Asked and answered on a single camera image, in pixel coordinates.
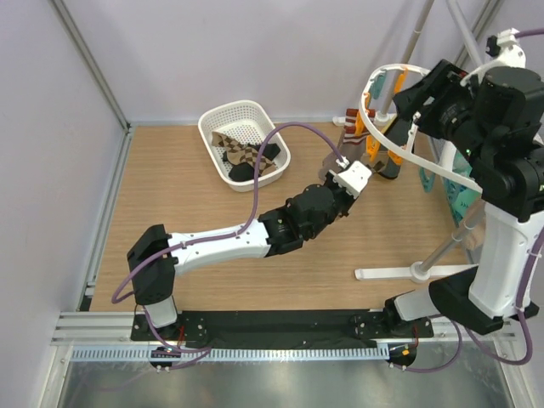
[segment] metal pole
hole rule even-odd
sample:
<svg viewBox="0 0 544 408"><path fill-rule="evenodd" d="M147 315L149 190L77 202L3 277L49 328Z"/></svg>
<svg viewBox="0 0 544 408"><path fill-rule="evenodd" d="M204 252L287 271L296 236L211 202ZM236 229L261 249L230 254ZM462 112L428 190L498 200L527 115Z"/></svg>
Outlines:
<svg viewBox="0 0 544 408"><path fill-rule="evenodd" d="M485 201L480 200L474 204L472 211L461 221L461 225L451 233L451 236L440 244L420 265L419 272L425 273L431 269L446 253L455 247L467 236L473 228L479 224L485 215Z"/></svg>
<svg viewBox="0 0 544 408"><path fill-rule="evenodd" d="M422 29L423 29L423 26L425 25L425 21L427 21L428 14L431 11L431 8L433 7L433 3L434 3L434 0L427 0L425 4L423 4L422 12L419 14L419 17L417 18L416 27L414 28L414 31L411 33L410 41L408 42L405 52L402 54L402 58L400 59L401 64L408 64L408 61L410 61L411 55L414 52L414 48L416 47L416 44L417 44L417 40L419 40L419 36L422 33ZM389 107L391 106L391 102L393 101L394 84L397 82L399 75L400 75L400 72L396 71L393 78L393 82L391 82L391 86L389 87L388 93L385 96L385 101L383 102L383 106L382 106L383 114L387 114L389 111Z"/></svg>
<svg viewBox="0 0 544 408"><path fill-rule="evenodd" d="M496 14L501 9L504 0L487 0L484 7L480 10L476 21L474 21L472 32L474 38L479 42L482 36L485 34L485 29L489 26L490 22L495 18ZM453 63L459 67L463 67L467 63L468 53L467 49L463 45Z"/></svg>
<svg viewBox="0 0 544 408"><path fill-rule="evenodd" d="M91 75L93 76L94 80L99 86L100 91L102 91L102 94L104 95L108 105L110 105L110 108L113 110L113 113L115 114L117 120L121 124L123 130L127 132L128 131L127 118L122 113L121 106L119 106L119 104L117 103L116 97L114 96L113 92L111 92L110 86L108 85L108 82L105 80L104 74L102 74L102 71L100 70L98 64L94 60L94 57L91 54L91 51L88 48L87 44L85 43L85 40L83 39L81 32L79 32L76 22L74 21L74 19L72 19L70 11L66 7L65 2L63 0L49 0L49 2L51 3L51 6L53 7L54 11L59 16L60 22L66 29L71 40L74 42L74 45L76 46L77 51L79 51L79 54L83 58L83 62L85 62L85 65L91 72Z"/></svg>
<svg viewBox="0 0 544 408"><path fill-rule="evenodd" d="M457 0L447 0L448 9L450 10L451 17L456 22L457 27L461 31L463 41L467 47L468 55L470 55L471 60L476 66L480 66L484 63L482 57L479 53L479 46L474 38L474 34L468 28L467 19L465 19L465 14L462 13L461 7Z"/></svg>

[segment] patterned fabric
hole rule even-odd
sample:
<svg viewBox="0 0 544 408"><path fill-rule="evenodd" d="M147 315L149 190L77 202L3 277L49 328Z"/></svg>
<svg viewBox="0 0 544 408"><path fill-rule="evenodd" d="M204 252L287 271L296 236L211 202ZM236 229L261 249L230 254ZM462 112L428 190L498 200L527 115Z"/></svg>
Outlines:
<svg viewBox="0 0 544 408"><path fill-rule="evenodd" d="M236 139L232 139L226 134L212 132L212 146L224 147L227 152L227 159L233 165L248 163L255 168L258 151L251 146L246 146ZM259 176L272 173L276 167L273 161L263 156L259 163Z"/></svg>

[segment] metal floor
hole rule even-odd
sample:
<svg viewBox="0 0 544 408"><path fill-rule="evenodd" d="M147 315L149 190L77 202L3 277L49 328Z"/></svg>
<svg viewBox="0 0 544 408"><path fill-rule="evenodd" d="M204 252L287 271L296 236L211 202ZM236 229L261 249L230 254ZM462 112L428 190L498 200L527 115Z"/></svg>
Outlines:
<svg viewBox="0 0 544 408"><path fill-rule="evenodd" d="M421 343L414 366L444 364L454 343ZM114 388L149 371L116 392ZM384 361L207 363L156 374L146 362L71 363L60 407L352 408L514 407L500 366L473 344L435 374L389 369Z"/></svg>

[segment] orange clip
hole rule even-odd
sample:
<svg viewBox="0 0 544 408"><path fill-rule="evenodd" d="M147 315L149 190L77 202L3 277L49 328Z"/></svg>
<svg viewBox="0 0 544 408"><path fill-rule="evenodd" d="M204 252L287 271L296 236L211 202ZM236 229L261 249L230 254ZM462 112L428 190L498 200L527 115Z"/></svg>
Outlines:
<svg viewBox="0 0 544 408"><path fill-rule="evenodd" d="M391 158L394 164L400 166L402 164L402 157L393 153L391 150L388 150L388 156Z"/></svg>
<svg viewBox="0 0 544 408"><path fill-rule="evenodd" d="M368 105L371 103L371 95L365 92L365 110L368 115ZM365 123L362 117L360 117L360 111L357 110L357 117L355 118L355 136L360 136L365 131Z"/></svg>
<svg viewBox="0 0 544 408"><path fill-rule="evenodd" d="M376 160L377 152L380 150L380 142L374 139L370 134L366 136L366 154L369 156L369 160L374 162Z"/></svg>
<svg viewBox="0 0 544 408"><path fill-rule="evenodd" d="M402 71L402 74L399 75L397 82L394 84L394 92L396 94L400 92L400 89L402 88L402 84L405 83L407 74L408 74L408 70L405 68L405 70Z"/></svg>

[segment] white cable tray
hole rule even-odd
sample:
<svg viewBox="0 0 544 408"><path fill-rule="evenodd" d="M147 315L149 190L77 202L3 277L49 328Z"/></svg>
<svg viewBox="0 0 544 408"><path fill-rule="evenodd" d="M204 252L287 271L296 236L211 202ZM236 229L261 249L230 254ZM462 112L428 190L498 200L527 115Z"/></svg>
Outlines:
<svg viewBox="0 0 544 408"><path fill-rule="evenodd" d="M179 359L151 358L157 346L75 346L71 362L127 362L190 361L199 353L183 354ZM202 362L264 362L264 361L334 361L334 360L387 360L386 343L376 348L348 348L332 350L232 350L215 348Z"/></svg>
<svg viewBox="0 0 544 408"><path fill-rule="evenodd" d="M371 85L374 83L377 76L380 75L381 73L386 73L388 71L404 71L404 70L407 70L409 72L415 72L416 74L420 74L422 77L426 76L429 73L429 70L426 68L422 68L416 65L409 65L409 64L383 65L377 68L374 72L372 72L371 77L366 83L365 90L363 91L363 94L361 95L360 104L359 104L360 115L366 128L371 133L371 135L378 142L380 142L380 144L387 147L395 155L402 157L408 162L416 163L418 166L426 168L427 170L433 173L436 173L441 177L445 177L458 184L464 185L465 187L468 187L469 189L481 192L482 189L480 188L479 185L476 184L474 180L468 177L464 177L461 174L457 174L453 172L453 160L456 154L456 147L451 142L446 141L444 143L444 147L440 154L439 162L435 163L433 161L424 159L411 152L412 147L414 145L414 140L417 134L417 125L415 124L412 125L410 132L408 133L408 141L405 147L398 146L393 141L389 140L386 136L383 135L383 133L381 133L377 129L376 126L374 126L374 123L371 121L371 118L368 116L368 113L366 112L366 109L365 109L366 95L370 92Z"/></svg>

